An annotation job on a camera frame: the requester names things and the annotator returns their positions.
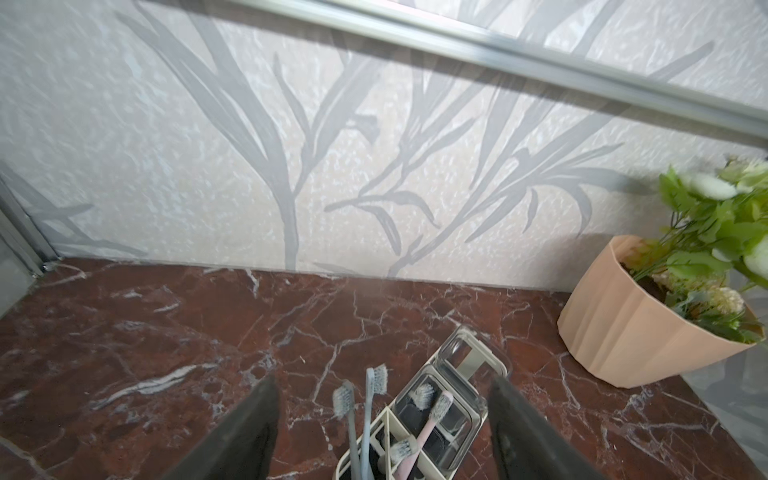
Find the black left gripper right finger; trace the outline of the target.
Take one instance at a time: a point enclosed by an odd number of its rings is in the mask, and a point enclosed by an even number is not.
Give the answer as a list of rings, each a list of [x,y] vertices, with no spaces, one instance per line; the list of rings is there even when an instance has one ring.
[[[493,457],[500,479],[604,478],[507,378],[494,377],[487,406]]]

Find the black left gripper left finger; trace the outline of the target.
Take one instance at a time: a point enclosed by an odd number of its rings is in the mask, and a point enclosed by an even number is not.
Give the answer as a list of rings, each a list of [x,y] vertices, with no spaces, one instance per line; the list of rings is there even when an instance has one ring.
[[[166,479],[265,479],[277,443],[280,390],[274,375],[261,379]]]

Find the pink toothbrush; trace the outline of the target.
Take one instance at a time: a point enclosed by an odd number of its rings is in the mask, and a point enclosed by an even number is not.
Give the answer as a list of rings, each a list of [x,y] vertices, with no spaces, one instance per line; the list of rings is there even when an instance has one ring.
[[[454,395],[448,391],[442,391],[434,406],[432,407],[429,418],[420,431],[418,437],[418,453],[413,454],[400,463],[396,472],[395,478],[397,480],[407,480],[413,467],[418,459],[418,456],[423,449],[426,441],[430,437],[436,426],[443,420],[447,412],[450,410],[454,401]]]

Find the dark grey toothbrush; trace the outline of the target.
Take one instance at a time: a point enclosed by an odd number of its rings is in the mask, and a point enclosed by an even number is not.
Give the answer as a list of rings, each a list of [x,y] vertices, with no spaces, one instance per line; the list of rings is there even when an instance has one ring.
[[[361,480],[361,464],[357,448],[357,434],[355,429],[354,393],[355,391],[353,384],[348,380],[344,380],[342,384],[334,390],[332,395],[332,403],[334,415],[338,419],[345,420],[347,424],[351,478],[354,480]]]

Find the black toothbrush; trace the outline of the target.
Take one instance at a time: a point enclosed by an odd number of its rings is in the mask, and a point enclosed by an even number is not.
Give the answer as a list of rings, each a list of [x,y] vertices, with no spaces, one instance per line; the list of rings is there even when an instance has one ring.
[[[409,393],[409,398],[419,411],[429,410],[432,405],[435,388],[428,382],[422,383]]]

